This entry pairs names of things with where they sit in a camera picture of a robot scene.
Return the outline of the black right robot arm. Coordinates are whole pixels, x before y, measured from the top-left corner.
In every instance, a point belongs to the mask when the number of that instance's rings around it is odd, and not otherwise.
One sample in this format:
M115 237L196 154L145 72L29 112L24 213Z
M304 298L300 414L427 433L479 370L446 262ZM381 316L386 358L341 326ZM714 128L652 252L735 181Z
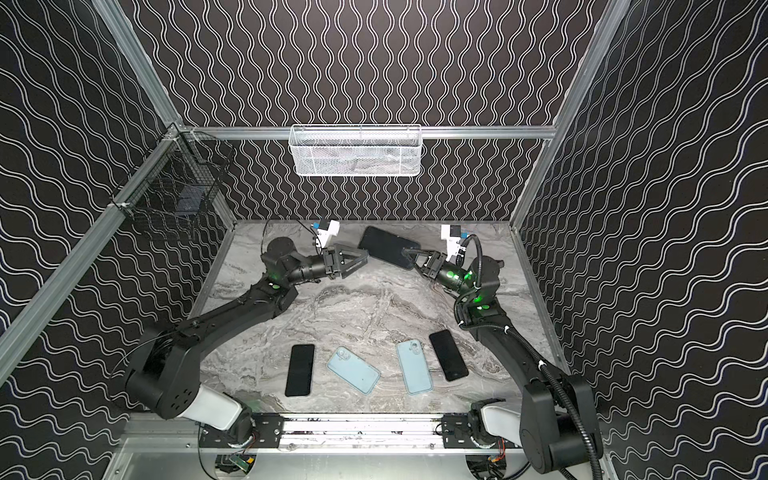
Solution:
M513 325L497 296L503 261L479 255L463 266L439 251L415 248L403 255L423 278L453 294L457 326L496 357L521 393L519 410L502 399L475 403L468 415L472 440L511 442L540 474L569 477L569 467L586 463L593 478L602 478L593 390L582 377L549 362Z

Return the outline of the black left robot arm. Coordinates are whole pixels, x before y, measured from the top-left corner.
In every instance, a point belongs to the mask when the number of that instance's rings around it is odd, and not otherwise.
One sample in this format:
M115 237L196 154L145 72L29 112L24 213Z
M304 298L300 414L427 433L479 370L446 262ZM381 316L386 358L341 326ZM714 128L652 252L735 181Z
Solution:
M261 254L265 272L243 294L179 323L155 324L128 356L121 387L159 417L185 418L242 444L253 431L252 409L201 383L202 361L220 345L288 310L297 287L346 278L367 263L368 252L346 245L306 256L288 237L272 240Z

